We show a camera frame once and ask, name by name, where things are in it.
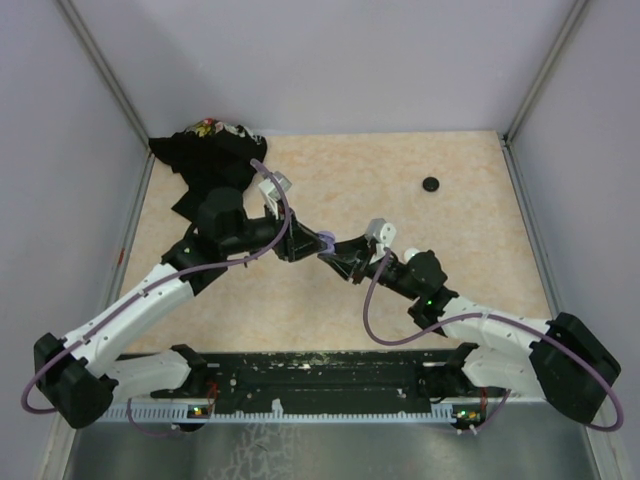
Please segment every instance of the metal frame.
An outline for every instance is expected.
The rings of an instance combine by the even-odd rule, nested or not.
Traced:
[[[84,20],[79,14],[72,0],[55,0],[60,12],[66,19],[70,29],[76,35],[78,41],[87,53],[89,60],[95,66],[98,74],[105,82],[105,85],[112,93],[114,100],[119,105],[127,121],[131,124],[138,135],[140,141],[145,145],[148,140],[147,130],[140,116],[136,112],[133,103],[127,97],[125,90],[118,81],[113,68],[107,62],[105,56],[98,48],[98,45],[87,28]],[[527,192],[525,179],[519,167],[519,163],[513,151],[513,143],[518,138],[522,127],[528,119],[530,113],[535,108],[537,100],[544,92],[544,88],[552,77],[562,55],[567,50],[575,33],[578,31],[582,21],[586,17],[591,0],[576,0],[565,20],[553,46],[546,56],[535,80],[531,84],[529,91],[516,113],[507,132],[502,135],[502,151],[520,211],[525,223],[527,235],[531,243],[536,265],[542,280],[543,288],[551,312],[556,315],[562,310],[562,299],[558,293],[558,288],[553,275],[553,268],[546,254],[543,238],[537,223],[530,196]],[[118,297],[124,274],[129,259],[129,253],[133,245],[136,228],[142,212],[144,197],[151,178],[153,157],[149,156],[143,171],[138,194],[132,205],[127,221],[126,230],[122,240],[125,258],[112,272],[110,287],[105,291],[100,310],[111,304]],[[605,405],[596,417],[596,422],[607,423],[614,415],[610,405]],[[75,431],[71,429],[60,415],[56,415],[53,422],[49,442],[43,462],[36,478],[55,480],[64,476],[67,460],[71,451],[71,445]],[[595,463],[602,478],[614,480],[632,480],[630,462],[626,456],[626,448],[621,436],[616,432],[604,435],[598,432],[587,430],[587,441],[590,444]]]
[[[538,98],[540,98],[545,85],[553,75],[562,54],[566,51],[570,41],[573,39],[575,33],[580,28],[582,21],[586,17],[590,4],[591,0],[576,0],[571,7],[571,11],[567,16],[567,19],[564,21],[551,50],[547,53],[540,70],[538,70],[535,80],[531,84],[531,87],[529,87],[529,91],[525,96],[522,105],[520,105],[516,116],[511,122],[509,130],[505,134],[504,140],[507,145],[510,146],[517,138],[520,129],[535,107]]]

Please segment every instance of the black garment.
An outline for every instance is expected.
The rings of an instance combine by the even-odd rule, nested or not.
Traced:
[[[244,192],[256,173],[249,161],[255,158],[262,162],[267,154],[264,137],[242,125],[234,127],[210,118],[169,138],[151,138],[149,147],[189,186],[172,210],[191,222],[214,188],[232,187]]]

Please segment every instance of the crumpled black fabric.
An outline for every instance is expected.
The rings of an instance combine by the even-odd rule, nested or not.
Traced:
[[[267,154],[267,140],[242,125],[211,118],[171,137],[151,138],[149,147],[163,163],[179,173],[189,191],[171,208],[193,222],[211,190],[232,187],[244,192],[256,171],[249,164]]]

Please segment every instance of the gray metal floor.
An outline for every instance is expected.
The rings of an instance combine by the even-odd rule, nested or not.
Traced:
[[[584,428],[510,404],[477,437],[419,424],[209,425],[173,439],[98,423],[76,436],[65,480],[600,478]]]

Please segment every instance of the white bracket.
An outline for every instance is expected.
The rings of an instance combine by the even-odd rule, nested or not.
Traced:
[[[275,172],[273,176],[278,180],[278,183],[282,187],[282,189],[286,192],[289,191],[291,185],[293,185],[287,177],[285,177],[280,172]],[[280,220],[280,212],[278,211],[278,202],[280,201],[280,194],[276,189],[273,182],[270,179],[265,179],[258,184],[258,189],[260,190],[260,194],[264,199],[264,203],[269,208],[271,213],[276,217],[276,220]]]
[[[182,355],[167,350],[156,355],[117,361],[107,370],[107,376],[118,381],[113,390],[115,404],[157,390],[180,388],[190,372],[191,367]]]
[[[375,263],[384,257],[385,249],[391,248],[393,239],[396,238],[396,227],[387,222],[384,218],[374,218],[369,222],[369,226],[364,233],[367,240],[376,241],[376,253],[371,258],[371,263]]]
[[[156,265],[142,282],[123,295],[120,300],[93,320],[67,333],[65,347],[78,340],[84,341],[84,336],[95,325],[125,301],[142,293],[153,282],[176,272],[177,270],[171,265]],[[80,345],[73,352],[73,356],[78,360],[85,358],[87,370],[100,378],[129,344],[178,305],[192,298],[193,290],[189,282],[174,278],[139,298],[105,325],[90,341]]]
[[[462,373],[476,387],[500,387],[528,397],[544,398],[528,358],[517,361],[497,350],[478,347],[464,359]]]
[[[464,342],[477,343],[480,346],[493,348],[498,352],[516,359],[529,357],[532,342],[540,339],[510,325],[491,320],[489,314],[499,315],[518,323],[531,327],[540,333],[547,333],[549,319],[516,317],[509,313],[493,310],[479,305],[464,297],[453,298],[444,309],[443,319],[455,317],[465,313],[481,312],[480,318],[467,318],[460,322],[444,325],[442,330],[450,338],[457,338]]]

